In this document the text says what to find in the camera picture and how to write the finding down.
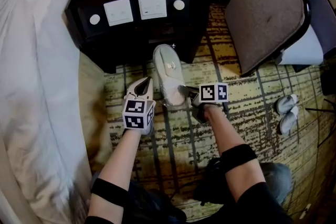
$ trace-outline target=chair leg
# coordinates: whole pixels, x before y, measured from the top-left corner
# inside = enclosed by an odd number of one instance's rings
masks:
[[[330,129],[330,133],[329,135],[317,146],[317,148],[319,148],[329,137],[332,136],[332,133],[334,131],[334,127],[335,127],[335,124],[336,124],[336,119],[334,120],[332,126],[331,126],[331,129]]]
[[[329,109],[306,109],[306,110],[311,110],[311,111],[320,111],[320,112],[330,112],[330,113],[335,113],[335,110],[329,110]]]
[[[327,99],[325,99],[325,101],[327,101],[328,103],[332,104],[332,107],[336,110],[336,104],[334,102],[331,102]]]

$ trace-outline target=computer mouse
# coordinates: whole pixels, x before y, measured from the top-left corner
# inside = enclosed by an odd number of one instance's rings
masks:
[[[176,51],[167,44],[158,45],[153,53],[153,62],[166,103],[171,106],[182,105],[186,96],[180,92],[179,87],[185,83]]]

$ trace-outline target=white shoe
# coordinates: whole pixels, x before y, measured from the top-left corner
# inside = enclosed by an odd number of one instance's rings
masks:
[[[280,132],[287,135],[298,119],[299,108],[294,106],[280,121]]]
[[[158,45],[153,53],[153,62],[166,103],[172,106],[182,105],[186,96],[179,91],[179,86],[184,85],[184,79],[175,50],[167,44]]]
[[[298,96],[296,94],[281,97],[276,102],[276,111],[280,115],[286,114],[296,105],[297,102],[298,102]]]

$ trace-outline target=carpet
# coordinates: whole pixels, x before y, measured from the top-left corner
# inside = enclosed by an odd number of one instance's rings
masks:
[[[225,22],[225,7],[212,5],[207,33],[192,64],[182,63],[186,85],[227,82],[228,118],[237,132],[255,150],[261,162],[287,164],[293,173],[292,191],[282,204],[297,220],[308,203],[312,208],[322,199],[335,171],[335,136],[328,136],[333,115],[304,108],[329,108],[323,101],[319,67],[295,73],[291,66],[269,62],[247,78],[240,77],[235,48]],[[175,191],[173,204],[184,210],[189,221],[215,213],[221,206],[192,199],[195,186],[184,184],[202,178],[208,161],[218,157],[215,139],[208,125],[191,117],[190,102],[184,107],[166,108],[152,62],[142,66],[118,66],[116,74],[106,74],[106,106],[111,142],[116,147],[123,132],[122,100],[127,85],[142,77],[154,80],[154,136],[141,138],[132,179],[146,189],[168,195]],[[288,136],[280,136],[281,119],[274,102],[295,93],[299,97],[299,117]]]

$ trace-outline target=black sleeve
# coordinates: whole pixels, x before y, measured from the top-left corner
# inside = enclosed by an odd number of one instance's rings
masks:
[[[264,182],[255,184],[241,195],[237,211],[246,223],[293,223]]]
[[[113,223],[111,221],[99,217],[87,217],[84,224],[113,224]]]

